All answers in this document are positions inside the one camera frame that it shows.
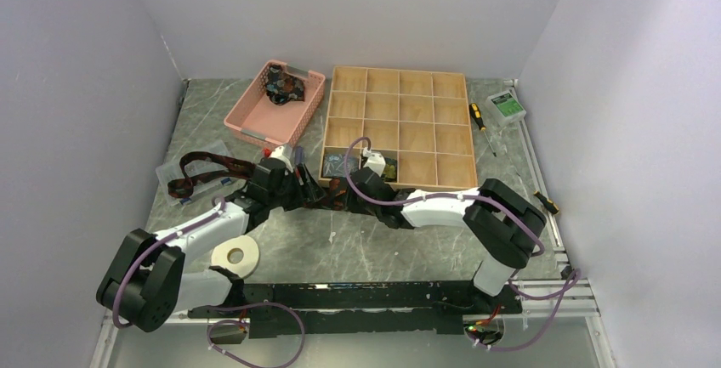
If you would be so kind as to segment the orange floral dark tie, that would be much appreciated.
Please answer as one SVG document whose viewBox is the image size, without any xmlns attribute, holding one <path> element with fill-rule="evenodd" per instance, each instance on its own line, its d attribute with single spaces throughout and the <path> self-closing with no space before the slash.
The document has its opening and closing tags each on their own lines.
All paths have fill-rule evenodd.
<svg viewBox="0 0 721 368">
<path fill-rule="evenodd" d="M 372 215 L 376 218 L 383 214 L 382 206 L 371 204 L 371 202 L 360 198 L 349 187 L 345 178 L 332 178 L 328 187 L 325 188 L 325 192 L 325 197 L 320 201 L 323 209 Z"/>
</svg>

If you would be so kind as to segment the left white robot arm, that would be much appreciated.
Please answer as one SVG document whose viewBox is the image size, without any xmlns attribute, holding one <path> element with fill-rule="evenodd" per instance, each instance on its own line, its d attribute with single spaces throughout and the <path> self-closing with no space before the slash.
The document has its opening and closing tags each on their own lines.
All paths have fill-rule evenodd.
<svg viewBox="0 0 721 368">
<path fill-rule="evenodd" d="M 213 161 L 222 170 L 172 180 L 167 185 L 169 195 L 188 197 L 198 184 L 216 178 L 239 178 L 247 184 L 227 197 L 214 199 L 211 210 L 179 226 L 155 234 L 135 229 L 125 236 L 96 292 L 97 303 L 112 312 L 118 328 L 136 326 L 152 332 L 172 313 L 198 307 L 224 317 L 238 314 L 247 306 L 239 273 L 211 266 L 185 274 L 185 266 L 256 228 L 271 210 L 312 207 L 326 195 L 303 163 L 286 164 L 266 157 L 254 164 L 194 152 L 180 164 L 196 160 Z"/>
</svg>

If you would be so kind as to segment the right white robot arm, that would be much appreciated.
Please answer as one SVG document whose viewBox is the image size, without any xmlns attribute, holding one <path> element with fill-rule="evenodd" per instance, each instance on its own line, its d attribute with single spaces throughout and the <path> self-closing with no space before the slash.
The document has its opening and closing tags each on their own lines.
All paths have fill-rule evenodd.
<svg viewBox="0 0 721 368">
<path fill-rule="evenodd" d="M 544 253 L 541 234 L 547 218 L 504 182 L 488 178 L 469 190 L 395 190 L 370 168 L 349 173 L 348 209 L 367 212 L 392 229 L 467 227 L 487 251 L 472 279 L 468 300 L 488 313 L 502 289 L 530 259 Z"/>
</svg>

